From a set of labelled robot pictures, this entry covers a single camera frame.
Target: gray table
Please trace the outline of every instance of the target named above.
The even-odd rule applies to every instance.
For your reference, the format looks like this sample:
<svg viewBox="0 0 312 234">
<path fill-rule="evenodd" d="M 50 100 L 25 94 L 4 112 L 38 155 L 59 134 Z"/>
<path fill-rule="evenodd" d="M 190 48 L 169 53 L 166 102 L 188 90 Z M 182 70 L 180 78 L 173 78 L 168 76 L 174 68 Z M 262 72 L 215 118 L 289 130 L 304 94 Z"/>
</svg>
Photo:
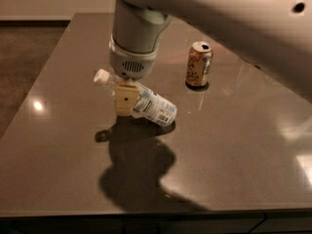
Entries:
<svg viewBox="0 0 312 234">
<path fill-rule="evenodd" d="M 117 119 L 93 84 L 109 70 L 112 21 L 74 17 L 1 139 L 0 216 L 312 209 L 312 104 L 174 19 L 141 83 L 177 105 L 175 129 Z M 214 48 L 202 93 L 184 85 L 197 40 Z M 262 219 L 245 219 L 246 229 Z"/>
</svg>

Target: bottle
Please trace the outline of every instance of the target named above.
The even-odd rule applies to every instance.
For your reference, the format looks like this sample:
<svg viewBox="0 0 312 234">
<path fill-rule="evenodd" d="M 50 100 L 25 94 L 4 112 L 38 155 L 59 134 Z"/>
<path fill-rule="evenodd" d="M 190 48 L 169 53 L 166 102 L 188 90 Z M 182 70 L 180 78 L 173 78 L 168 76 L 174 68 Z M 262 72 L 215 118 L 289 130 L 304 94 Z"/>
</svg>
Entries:
<svg viewBox="0 0 312 234">
<path fill-rule="evenodd" d="M 132 111 L 162 126 L 171 125 L 176 117 L 176 106 L 167 99 L 133 79 L 124 80 L 100 69 L 94 79 L 96 85 L 105 86 L 116 100 L 119 116 L 130 115 Z"/>
</svg>

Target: soda can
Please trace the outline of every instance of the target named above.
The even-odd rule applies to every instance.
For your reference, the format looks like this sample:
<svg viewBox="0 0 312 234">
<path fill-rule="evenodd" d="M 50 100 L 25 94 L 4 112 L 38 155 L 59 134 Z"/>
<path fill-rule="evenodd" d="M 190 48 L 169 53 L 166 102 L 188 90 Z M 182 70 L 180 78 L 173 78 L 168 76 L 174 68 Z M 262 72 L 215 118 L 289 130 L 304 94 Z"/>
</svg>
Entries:
<svg viewBox="0 0 312 234">
<path fill-rule="evenodd" d="M 189 50 L 186 86 L 194 91 L 205 91 L 209 87 L 208 74 L 213 60 L 213 48 L 207 42 L 195 42 Z"/>
</svg>

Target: screw hole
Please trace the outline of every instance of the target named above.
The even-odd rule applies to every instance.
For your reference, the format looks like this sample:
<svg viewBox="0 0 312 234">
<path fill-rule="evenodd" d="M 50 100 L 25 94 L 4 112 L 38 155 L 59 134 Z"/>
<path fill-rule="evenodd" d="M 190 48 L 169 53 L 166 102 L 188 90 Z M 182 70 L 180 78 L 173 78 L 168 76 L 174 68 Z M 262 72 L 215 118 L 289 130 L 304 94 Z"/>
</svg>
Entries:
<svg viewBox="0 0 312 234">
<path fill-rule="evenodd" d="M 293 7 L 292 11 L 293 11 L 294 13 L 301 13 L 301 12 L 304 11 L 304 8 L 305 8 L 305 4 L 304 4 L 304 3 L 298 3 L 298 4 L 296 4 L 296 5 Z"/>
</svg>

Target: can top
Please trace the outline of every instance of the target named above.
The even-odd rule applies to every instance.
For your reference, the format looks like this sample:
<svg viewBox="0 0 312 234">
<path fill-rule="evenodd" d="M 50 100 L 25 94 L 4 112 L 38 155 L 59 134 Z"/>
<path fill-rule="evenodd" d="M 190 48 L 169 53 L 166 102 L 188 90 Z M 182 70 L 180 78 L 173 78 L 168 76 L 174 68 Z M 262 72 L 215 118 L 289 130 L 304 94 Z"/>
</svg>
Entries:
<svg viewBox="0 0 312 234">
<path fill-rule="evenodd" d="M 193 43 L 192 48 L 199 53 L 207 53 L 213 49 L 207 42 L 204 41 Z"/>
</svg>

